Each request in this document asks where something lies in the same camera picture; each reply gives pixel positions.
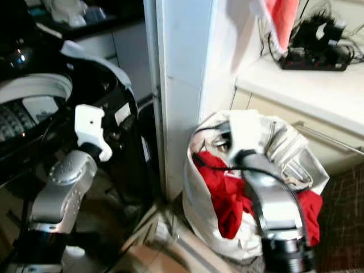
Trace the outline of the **white crumpled cloth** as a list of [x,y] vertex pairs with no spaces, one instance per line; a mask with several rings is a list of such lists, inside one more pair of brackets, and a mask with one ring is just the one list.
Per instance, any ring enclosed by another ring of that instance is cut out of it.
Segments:
[[88,5],[83,0],[40,0],[55,22],[67,23],[72,28],[86,25],[84,15]]

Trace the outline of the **red and white towel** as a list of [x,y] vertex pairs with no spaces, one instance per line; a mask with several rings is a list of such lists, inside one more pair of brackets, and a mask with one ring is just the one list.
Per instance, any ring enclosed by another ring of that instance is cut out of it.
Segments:
[[272,36],[275,51],[285,55],[298,18],[301,0],[250,0],[250,2],[252,10],[265,21],[266,31]]

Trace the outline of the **white fabric laundry bag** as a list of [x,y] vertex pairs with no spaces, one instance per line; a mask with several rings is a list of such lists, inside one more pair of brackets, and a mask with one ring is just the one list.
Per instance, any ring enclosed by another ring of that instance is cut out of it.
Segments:
[[[271,244],[291,240],[302,248],[310,245],[298,191],[312,190],[322,197],[329,174],[309,148],[309,141],[293,125],[276,116],[260,118],[263,153],[244,150],[235,162],[215,147],[215,126],[229,126],[229,112],[218,111],[193,131],[185,155],[189,180],[184,186],[184,213],[193,231],[215,252],[243,260],[271,252]],[[243,213],[234,239],[225,239],[218,229],[207,185],[193,163],[192,154],[208,151],[225,161],[227,169],[244,179],[244,191],[253,214]]]

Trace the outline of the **white counter cabinet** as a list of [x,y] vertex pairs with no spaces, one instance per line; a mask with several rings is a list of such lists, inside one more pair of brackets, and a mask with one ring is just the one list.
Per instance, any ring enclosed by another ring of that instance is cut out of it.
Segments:
[[[364,146],[364,64],[345,71],[287,71],[264,57],[237,77],[230,107],[254,109],[291,125],[302,121],[350,146]],[[295,128],[329,174],[364,163],[364,156]]]

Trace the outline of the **black top-load washing machine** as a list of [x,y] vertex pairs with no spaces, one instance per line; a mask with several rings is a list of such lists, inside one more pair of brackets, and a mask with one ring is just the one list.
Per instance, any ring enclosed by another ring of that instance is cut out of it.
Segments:
[[79,104],[104,110],[104,138],[113,151],[109,161],[98,164],[94,180],[109,175],[123,195],[125,182],[145,183],[152,174],[128,74],[75,42],[49,37],[33,20],[10,29],[0,51],[0,182],[21,193],[22,235],[51,168],[78,148]]

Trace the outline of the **black power strip with plugs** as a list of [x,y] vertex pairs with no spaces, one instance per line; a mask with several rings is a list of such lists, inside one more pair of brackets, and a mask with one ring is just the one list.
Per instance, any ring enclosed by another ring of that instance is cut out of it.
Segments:
[[346,23],[330,8],[320,8],[293,25],[286,52],[273,52],[268,37],[268,54],[282,70],[345,71],[349,65],[364,64],[364,48],[345,36],[345,30]]

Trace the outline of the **white background cabinet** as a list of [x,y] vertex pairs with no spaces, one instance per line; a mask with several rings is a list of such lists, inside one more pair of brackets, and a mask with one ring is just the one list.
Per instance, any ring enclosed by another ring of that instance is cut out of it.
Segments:
[[84,39],[78,41],[78,44],[122,68],[131,80],[137,101],[151,95],[151,67],[145,23],[140,22],[114,33]]

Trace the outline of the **red garment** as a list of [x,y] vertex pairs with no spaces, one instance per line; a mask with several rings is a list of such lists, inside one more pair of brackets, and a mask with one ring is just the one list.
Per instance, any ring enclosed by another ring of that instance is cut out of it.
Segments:
[[[242,224],[243,213],[253,214],[251,200],[244,191],[244,179],[234,175],[227,169],[225,161],[208,151],[193,153],[192,159],[210,192],[221,236],[234,239]],[[321,232],[318,216],[323,205],[322,197],[309,189],[297,193],[310,245],[319,245]]]

